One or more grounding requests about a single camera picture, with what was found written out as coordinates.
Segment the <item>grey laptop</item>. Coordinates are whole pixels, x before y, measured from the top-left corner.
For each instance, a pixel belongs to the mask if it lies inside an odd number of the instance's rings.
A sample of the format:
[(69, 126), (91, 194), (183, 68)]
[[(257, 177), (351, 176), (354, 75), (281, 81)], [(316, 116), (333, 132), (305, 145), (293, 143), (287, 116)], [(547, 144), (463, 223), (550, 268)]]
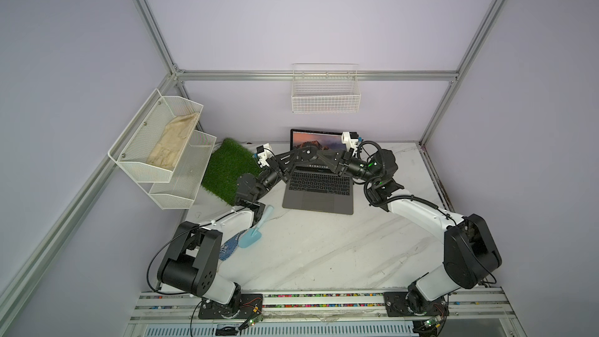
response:
[[(346, 150), (340, 132), (292, 129), (290, 148), (315, 146), (319, 150)], [(293, 170), (286, 183), (282, 207), (294, 210), (352, 215), (353, 181), (337, 176), (324, 163), (317, 161)]]

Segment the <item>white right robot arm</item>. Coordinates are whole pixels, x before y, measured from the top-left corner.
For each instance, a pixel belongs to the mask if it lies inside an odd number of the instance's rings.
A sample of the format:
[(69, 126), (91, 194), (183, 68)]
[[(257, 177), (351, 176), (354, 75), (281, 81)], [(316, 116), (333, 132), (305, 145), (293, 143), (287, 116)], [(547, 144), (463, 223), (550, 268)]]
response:
[(488, 223), (480, 216), (450, 212), (413, 194), (397, 194), (403, 186), (394, 176), (399, 169), (393, 152), (368, 141), (376, 148), (371, 157), (355, 151), (319, 150), (315, 160), (338, 176), (351, 176), (363, 183), (363, 193), (372, 207), (407, 218), (429, 232), (443, 245), (441, 264), (414, 280), (408, 287), (405, 308), (413, 315), (425, 315), (437, 301), (455, 290), (472, 289), (501, 267), (502, 257)]

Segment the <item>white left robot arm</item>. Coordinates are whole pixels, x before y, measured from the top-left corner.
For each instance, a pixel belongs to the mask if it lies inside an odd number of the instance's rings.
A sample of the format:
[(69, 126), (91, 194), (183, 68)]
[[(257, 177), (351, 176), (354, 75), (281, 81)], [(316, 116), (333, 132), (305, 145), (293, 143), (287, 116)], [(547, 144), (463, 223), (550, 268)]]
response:
[[(257, 153), (261, 173), (241, 175), (235, 186), (235, 205), (248, 208), (260, 218), (266, 206), (260, 199), (278, 182), (290, 179), (293, 167), (310, 164), (318, 158), (318, 150), (307, 146), (273, 155), (265, 146)], [(165, 255), (157, 270), (158, 281), (176, 289), (176, 295), (193, 295), (201, 299), (200, 312), (210, 318), (234, 318), (241, 309), (241, 287), (218, 274), (223, 232), (207, 224), (183, 222), (162, 250)]]

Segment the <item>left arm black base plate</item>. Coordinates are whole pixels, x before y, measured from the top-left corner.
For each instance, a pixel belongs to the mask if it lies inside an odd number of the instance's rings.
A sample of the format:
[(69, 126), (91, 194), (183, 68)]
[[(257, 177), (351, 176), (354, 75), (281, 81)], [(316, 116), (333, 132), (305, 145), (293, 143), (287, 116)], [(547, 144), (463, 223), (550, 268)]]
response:
[(264, 295), (260, 293), (241, 293), (234, 296), (228, 304), (202, 299), (196, 318), (199, 320), (248, 319), (262, 310)]

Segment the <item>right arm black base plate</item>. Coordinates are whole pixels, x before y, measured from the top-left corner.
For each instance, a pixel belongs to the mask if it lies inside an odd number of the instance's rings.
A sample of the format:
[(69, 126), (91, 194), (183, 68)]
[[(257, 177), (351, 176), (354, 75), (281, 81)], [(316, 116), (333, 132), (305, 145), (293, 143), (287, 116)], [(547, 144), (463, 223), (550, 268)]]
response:
[(383, 298), (389, 317), (445, 316), (448, 308), (443, 296), (428, 301), (416, 291), (385, 292)]

